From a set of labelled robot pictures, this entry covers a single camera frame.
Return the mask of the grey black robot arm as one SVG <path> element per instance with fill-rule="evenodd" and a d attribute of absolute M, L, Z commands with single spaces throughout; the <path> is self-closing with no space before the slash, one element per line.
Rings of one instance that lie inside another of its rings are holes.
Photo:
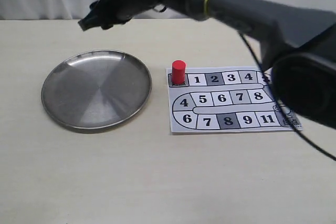
<path fill-rule="evenodd" d="M 215 19 L 260 44 L 277 100 L 335 128 L 335 13 L 266 0 L 97 0 L 82 30 L 110 29 L 163 5 L 196 21 Z"/>

